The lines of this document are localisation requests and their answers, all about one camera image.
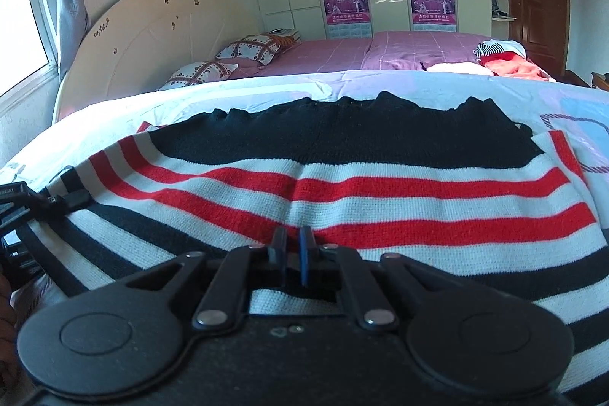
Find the red clothing pile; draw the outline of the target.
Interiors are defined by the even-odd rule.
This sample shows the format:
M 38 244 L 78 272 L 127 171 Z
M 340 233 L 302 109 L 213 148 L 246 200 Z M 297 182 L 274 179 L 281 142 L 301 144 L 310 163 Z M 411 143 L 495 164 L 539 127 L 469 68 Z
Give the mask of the red clothing pile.
M 554 78 L 526 54 L 525 47 L 515 40 L 490 39 L 474 49 L 478 63 L 495 76 L 554 81 Z

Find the striped red black white sweater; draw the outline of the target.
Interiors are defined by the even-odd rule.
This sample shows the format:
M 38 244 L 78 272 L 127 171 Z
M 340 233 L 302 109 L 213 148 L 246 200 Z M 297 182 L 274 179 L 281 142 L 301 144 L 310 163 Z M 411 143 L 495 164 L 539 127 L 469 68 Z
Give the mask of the striped red black white sweater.
M 309 226 L 321 244 L 371 261 L 398 252 L 555 313 L 575 341 L 561 391 L 608 399 L 608 201 L 564 131 L 535 133 L 491 100 L 436 110 L 385 92 L 218 109 L 140 129 L 48 185 L 77 189 L 87 207 L 26 229 L 68 296 Z

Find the patterned pillow near wardrobe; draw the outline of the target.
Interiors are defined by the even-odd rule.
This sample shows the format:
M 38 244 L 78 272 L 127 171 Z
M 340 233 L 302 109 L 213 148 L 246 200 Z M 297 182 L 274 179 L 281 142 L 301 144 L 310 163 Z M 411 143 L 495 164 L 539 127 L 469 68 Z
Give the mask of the patterned pillow near wardrobe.
M 249 60 L 257 65 L 267 66 L 279 54 L 300 43 L 300 34 L 296 29 L 275 29 L 257 35 L 248 35 L 233 41 L 222 48 L 217 60 Z

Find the round cream headboard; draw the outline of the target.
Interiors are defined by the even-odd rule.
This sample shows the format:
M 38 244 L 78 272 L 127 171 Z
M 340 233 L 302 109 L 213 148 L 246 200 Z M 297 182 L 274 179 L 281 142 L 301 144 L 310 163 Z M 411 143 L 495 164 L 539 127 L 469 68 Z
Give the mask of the round cream headboard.
M 120 0 L 84 37 L 59 87 L 53 122 L 90 105 L 157 90 L 189 63 L 210 61 L 258 31 L 238 0 Z

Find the patterned pillow near headboard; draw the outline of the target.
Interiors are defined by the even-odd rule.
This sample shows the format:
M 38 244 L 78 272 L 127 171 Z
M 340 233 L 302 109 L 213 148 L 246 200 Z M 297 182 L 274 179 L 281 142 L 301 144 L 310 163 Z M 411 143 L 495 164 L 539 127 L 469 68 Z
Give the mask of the patterned pillow near headboard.
M 159 91 L 217 83 L 217 81 L 228 79 L 237 68 L 236 64 L 217 61 L 191 63 L 174 71 L 170 78 L 159 87 Z

